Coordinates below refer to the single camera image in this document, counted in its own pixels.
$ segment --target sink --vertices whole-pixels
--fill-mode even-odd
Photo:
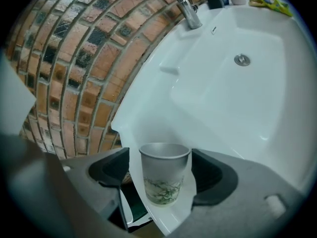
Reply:
[[[130,147],[131,177],[165,235],[190,214],[191,160],[177,202],[159,208],[145,196],[142,144],[180,143],[261,163],[302,194],[316,163],[317,61],[300,23],[247,5],[204,4],[198,16],[202,27],[181,21],[160,42],[111,124]],[[238,54],[250,64],[238,65]]]

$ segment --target brick wall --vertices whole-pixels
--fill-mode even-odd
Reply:
[[[6,48],[37,98],[21,135],[60,158],[120,147],[115,112],[180,19],[175,0],[32,0]]]

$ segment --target faucet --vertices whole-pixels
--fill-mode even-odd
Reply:
[[[182,11],[189,28],[196,29],[201,27],[203,24],[196,15],[197,5],[194,5],[192,0],[177,0],[179,3],[179,8]]]

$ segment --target leaf pattern on cup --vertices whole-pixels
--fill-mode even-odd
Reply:
[[[155,204],[166,205],[173,203],[177,199],[183,180],[184,177],[173,182],[144,178],[146,196]]]

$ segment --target sink basin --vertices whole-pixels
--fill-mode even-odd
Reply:
[[[317,61],[294,18],[247,5],[199,8],[201,28],[178,24],[144,63],[113,122],[130,147],[130,173],[167,235],[190,214],[188,164],[177,202],[152,205],[138,148],[173,142],[268,166],[303,194],[316,163]],[[248,66],[234,58],[244,54]]]

